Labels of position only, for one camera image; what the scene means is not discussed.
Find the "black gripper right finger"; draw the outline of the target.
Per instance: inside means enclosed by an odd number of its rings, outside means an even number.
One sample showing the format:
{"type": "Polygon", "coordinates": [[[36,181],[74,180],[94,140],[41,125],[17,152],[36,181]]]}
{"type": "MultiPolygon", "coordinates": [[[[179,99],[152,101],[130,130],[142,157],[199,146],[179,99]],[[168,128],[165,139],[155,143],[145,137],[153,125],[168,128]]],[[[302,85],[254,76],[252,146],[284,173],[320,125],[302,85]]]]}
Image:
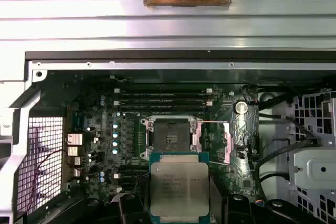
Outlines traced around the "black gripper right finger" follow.
{"type": "Polygon", "coordinates": [[[259,206],[213,180],[209,182],[209,209],[216,223],[292,223],[270,204],[259,206]]]}

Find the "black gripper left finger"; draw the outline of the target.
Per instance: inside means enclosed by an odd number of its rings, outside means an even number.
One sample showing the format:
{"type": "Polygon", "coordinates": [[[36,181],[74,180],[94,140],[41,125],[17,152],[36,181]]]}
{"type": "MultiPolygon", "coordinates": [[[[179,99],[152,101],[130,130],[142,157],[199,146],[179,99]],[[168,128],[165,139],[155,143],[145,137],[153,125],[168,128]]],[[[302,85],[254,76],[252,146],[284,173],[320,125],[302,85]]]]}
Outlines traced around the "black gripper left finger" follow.
{"type": "Polygon", "coordinates": [[[107,179],[89,187],[85,207],[76,223],[150,223],[149,180],[114,185],[107,179]]]}

